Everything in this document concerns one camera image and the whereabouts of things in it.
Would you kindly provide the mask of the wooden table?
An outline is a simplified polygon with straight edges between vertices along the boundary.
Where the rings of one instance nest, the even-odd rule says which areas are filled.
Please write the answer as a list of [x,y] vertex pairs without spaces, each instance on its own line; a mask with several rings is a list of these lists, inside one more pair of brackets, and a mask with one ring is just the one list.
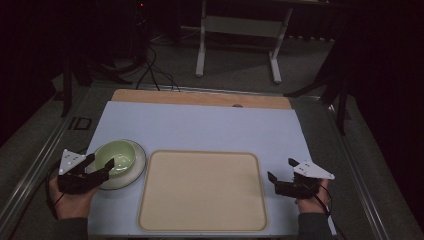
[[111,100],[119,102],[184,104],[226,107],[237,106],[265,109],[292,108],[290,101],[285,97],[227,93],[118,89],[114,92]]

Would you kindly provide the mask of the white metal table frame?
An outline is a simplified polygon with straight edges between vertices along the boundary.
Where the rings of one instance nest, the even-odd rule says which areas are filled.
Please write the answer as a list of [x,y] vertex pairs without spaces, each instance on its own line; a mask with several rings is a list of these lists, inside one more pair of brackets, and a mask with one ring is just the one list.
[[200,18],[200,45],[197,56],[195,75],[204,75],[206,56],[206,33],[225,33],[256,37],[275,38],[276,45],[268,53],[273,81],[275,84],[283,82],[278,64],[278,54],[287,31],[289,20],[292,15],[292,8],[283,11],[281,21],[254,20],[235,17],[224,17],[209,15],[207,13],[207,0],[202,0]]

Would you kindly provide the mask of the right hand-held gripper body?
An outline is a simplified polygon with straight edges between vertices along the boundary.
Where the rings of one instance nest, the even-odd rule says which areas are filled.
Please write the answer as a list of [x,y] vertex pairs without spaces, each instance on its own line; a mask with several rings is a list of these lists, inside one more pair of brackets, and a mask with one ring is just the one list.
[[319,192],[322,179],[335,179],[334,174],[326,171],[312,161],[299,162],[293,173],[292,182],[283,181],[285,183],[284,186],[274,186],[274,191],[277,195],[297,199],[310,199]]

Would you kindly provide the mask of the person's right hand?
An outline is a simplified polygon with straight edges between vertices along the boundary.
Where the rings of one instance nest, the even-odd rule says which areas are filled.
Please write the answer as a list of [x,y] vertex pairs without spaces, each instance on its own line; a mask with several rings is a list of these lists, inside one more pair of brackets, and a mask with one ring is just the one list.
[[326,208],[329,202],[329,195],[327,193],[329,181],[323,179],[320,183],[321,187],[319,192],[310,199],[296,199],[298,210],[303,213],[326,213]]

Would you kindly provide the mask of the black floor socket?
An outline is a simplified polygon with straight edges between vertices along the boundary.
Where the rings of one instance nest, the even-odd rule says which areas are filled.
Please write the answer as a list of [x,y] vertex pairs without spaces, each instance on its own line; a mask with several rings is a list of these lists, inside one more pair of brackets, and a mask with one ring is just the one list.
[[69,130],[89,130],[92,124],[91,118],[73,117],[68,129]]

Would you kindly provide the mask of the white table mat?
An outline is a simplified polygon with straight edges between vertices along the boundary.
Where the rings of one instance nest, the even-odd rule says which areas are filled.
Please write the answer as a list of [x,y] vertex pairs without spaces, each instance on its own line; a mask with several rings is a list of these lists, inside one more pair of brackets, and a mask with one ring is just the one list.
[[310,154],[293,110],[195,106],[179,104],[107,103],[90,147],[117,139],[140,144],[151,155],[158,150],[247,152],[259,163],[267,226],[255,232],[148,232],[139,226],[146,172],[127,187],[99,191],[93,202],[90,234],[109,237],[255,236],[296,234],[298,211],[292,199],[275,194],[267,172],[288,181],[287,160],[304,161]]

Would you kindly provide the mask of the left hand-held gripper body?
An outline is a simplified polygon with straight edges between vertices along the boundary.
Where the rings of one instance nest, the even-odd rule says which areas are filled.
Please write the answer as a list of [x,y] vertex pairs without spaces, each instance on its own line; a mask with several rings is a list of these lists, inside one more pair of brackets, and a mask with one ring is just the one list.
[[65,194],[83,194],[101,185],[93,178],[93,173],[81,170],[79,164],[88,155],[78,154],[65,149],[59,165],[57,183],[59,191]]

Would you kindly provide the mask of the person's left hand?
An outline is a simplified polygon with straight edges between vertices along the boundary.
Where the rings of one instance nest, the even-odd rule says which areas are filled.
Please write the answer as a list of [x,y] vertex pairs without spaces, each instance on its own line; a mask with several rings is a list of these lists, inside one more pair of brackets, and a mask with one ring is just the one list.
[[87,218],[90,213],[92,199],[99,190],[99,187],[95,187],[83,194],[64,194],[59,191],[57,178],[54,177],[49,181],[49,190],[57,217],[59,220],[62,220],[78,217]]

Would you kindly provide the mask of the green bowl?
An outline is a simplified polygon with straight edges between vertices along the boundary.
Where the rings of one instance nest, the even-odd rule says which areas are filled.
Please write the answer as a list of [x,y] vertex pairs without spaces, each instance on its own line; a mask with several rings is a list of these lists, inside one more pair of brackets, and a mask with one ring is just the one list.
[[103,168],[111,159],[114,167],[109,171],[113,177],[124,174],[135,162],[135,148],[127,140],[116,140],[99,147],[95,152],[95,169]]
[[[128,186],[134,182],[144,171],[147,165],[147,157],[144,149],[136,142],[129,141],[135,148],[136,159],[132,167],[124,174],[113,177],[109,174],[109,179],[105,181],[101,188],[103,190],[116,190]],[[92,173],[96,171],[94,161],[87,167],[87,172]]]

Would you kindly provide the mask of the beige tray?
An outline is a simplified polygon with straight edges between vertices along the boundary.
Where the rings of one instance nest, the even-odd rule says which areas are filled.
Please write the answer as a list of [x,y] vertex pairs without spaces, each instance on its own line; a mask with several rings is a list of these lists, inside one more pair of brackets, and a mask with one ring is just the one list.
[[139,226],[148,232],[264,230],[267,211],[257,157],[247,152],[154,152]]

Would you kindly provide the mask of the black tripod stand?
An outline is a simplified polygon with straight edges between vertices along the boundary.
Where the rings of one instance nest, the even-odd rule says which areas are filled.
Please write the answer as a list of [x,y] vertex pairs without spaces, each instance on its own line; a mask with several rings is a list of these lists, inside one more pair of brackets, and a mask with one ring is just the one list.
[[319,98],[323,105],[331,105],[338,100],[336,126],[341,135],[345,134],[344,121],[346,114],[349,80],[352,75],[352,59],[354,53],[345,41],[337,40],[323,65],[321,66],[313,83],[294,92],[285,93],[285,97],[296,98],[314,89],[326,86]]

